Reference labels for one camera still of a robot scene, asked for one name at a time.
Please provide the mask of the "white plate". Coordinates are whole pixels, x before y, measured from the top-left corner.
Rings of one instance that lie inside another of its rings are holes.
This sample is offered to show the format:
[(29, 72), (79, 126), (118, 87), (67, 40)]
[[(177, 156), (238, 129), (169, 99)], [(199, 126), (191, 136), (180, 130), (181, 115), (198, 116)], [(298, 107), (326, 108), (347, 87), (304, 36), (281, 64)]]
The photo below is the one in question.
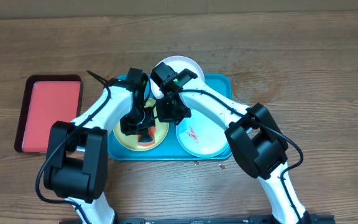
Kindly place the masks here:
[[(202, 81), (205, 81), (204, 73), (201, 67), (191, 58), (181, 55), (175, 55), (161, 60), (157, 65), (159, 65), (160, 63), (164, 63), (170, 66), (177, 73), (187, 68), (190, 71), (196, 73), (198, 78), (202, 79)], [(150, 80), (150, 87), (151, 92), (156, 99), (161, 99), (164, 96), (158, 85), (153, 80)]]

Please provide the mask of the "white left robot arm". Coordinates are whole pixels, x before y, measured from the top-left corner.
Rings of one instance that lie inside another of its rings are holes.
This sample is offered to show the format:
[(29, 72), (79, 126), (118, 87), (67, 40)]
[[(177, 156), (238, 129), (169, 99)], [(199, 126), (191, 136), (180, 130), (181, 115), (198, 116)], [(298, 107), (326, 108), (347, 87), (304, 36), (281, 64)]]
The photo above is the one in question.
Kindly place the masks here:
[(130, 68), (126, 79), (90, 73), (103, 84), (99, 99), (71, 122), (57, 121), (50, 130), (45, 162), (35, 181), (35, 192), (47, 203), (69, 204), (79, 223), (116, 223), (104, 188), (108, 180), (108, 137), (116, 125), (138, 143), (153, 144), (155, 125), (144, 95), (146, 73)]

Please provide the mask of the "orange sponge with green pad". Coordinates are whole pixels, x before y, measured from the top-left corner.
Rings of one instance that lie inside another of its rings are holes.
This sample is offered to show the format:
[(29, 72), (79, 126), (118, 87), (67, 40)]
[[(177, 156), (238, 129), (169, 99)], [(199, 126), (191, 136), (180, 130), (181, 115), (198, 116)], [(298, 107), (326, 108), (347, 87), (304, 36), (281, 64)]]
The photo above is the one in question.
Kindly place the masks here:
[(137, 135), (137, 143), (142, 147), (150, 147), (155, 144), (155, 132), (156, 127), (152, 126), (148, 128), (146, 133)]

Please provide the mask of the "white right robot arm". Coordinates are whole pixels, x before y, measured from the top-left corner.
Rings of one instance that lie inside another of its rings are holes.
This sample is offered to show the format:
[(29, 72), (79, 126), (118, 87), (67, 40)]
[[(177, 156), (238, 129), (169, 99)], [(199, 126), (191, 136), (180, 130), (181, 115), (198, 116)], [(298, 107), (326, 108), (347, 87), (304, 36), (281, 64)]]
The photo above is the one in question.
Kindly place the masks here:
[(286, 151), (300, 148), (282, 134), (270, 111), (260, 103), (253, 107), (237, 103), (210, 88), (196, 73), (180, 73), (170, 67), (154, 68), (151, 79), (163, 93), (162, 105), (194, 109), (223, 128), (238, 166), (258, 179), (279, 223), (310, 223), (310, 215), (299, 201), (289, 171), (303, 162), (288, 165)]

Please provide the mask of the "light blue plate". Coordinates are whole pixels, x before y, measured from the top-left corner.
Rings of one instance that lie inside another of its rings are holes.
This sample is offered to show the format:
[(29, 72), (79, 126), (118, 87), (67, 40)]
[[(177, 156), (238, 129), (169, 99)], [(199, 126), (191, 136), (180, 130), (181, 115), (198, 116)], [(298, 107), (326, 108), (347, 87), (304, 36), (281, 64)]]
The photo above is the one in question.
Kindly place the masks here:
[(176, 126), (179, 145), (193, 157), (223, 160), (232, 153), (224, 130), (199, 111), (191, 110), (191, 117)]

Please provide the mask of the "yellow plate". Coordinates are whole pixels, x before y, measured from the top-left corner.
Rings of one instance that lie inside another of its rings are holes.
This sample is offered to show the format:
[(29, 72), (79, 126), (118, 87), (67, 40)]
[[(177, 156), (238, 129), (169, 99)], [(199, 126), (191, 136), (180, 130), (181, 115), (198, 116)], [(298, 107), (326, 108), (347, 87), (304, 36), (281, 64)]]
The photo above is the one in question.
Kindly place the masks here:
[(118, 123), (113, 129), (114, 137), (125, 148), (132, 151), (148, 151), (157, 147), (166, 137), (169, 130), (168, 123), (161, 123), (159, 120), (155, 120), (155, 126), (149, 128), (149, 135), (152, 138), (151, 141), (139, 142), (142, 137), (138, 135), (125, 135), (121, 132), (121, 125)]

